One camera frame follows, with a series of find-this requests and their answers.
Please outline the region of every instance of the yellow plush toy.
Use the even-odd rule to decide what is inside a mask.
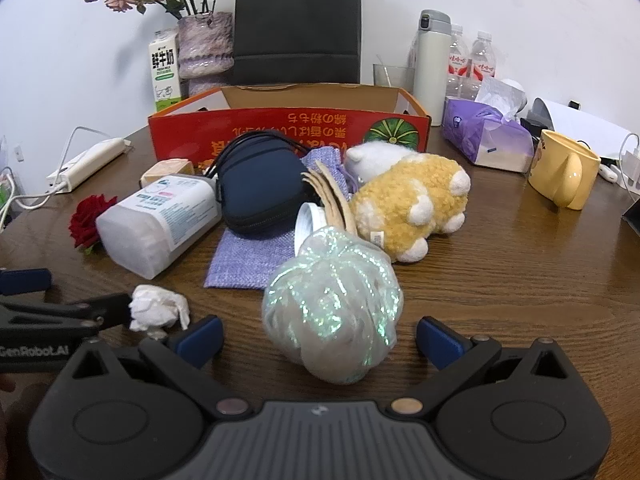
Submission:
[[[428,153],[406,156],[354,195],[358,234],[393,261],[418,262],[429,250],[425,238],[462,227],[470,188],[468,174],[454,160]]]

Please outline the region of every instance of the gray bottle cap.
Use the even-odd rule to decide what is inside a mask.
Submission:
[[[418,27],[425,32],[440,32],[451,35],[451,18],[439,10],[423,10]]]

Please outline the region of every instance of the yellow mug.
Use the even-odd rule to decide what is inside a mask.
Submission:
[[[542,130],[529,183],[558,207],[582,209],[598,176],[600,157],[557,132]]]

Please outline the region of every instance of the glass cup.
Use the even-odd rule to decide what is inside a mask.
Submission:
[[[373,65],[373,84],[375,86],[394,86],[404,88],[409,94],[414,91],[415,70],[405,66]]]

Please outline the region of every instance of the soap bar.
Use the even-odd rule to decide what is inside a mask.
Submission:
[[[143,173],[140,178],[140,186],[146,187],[152,182],[160,180],[164,176],[176,173],[186,175],[194,174],[193,163],[186,158],[169,158],[167,160],[156,162],[151,168]]]

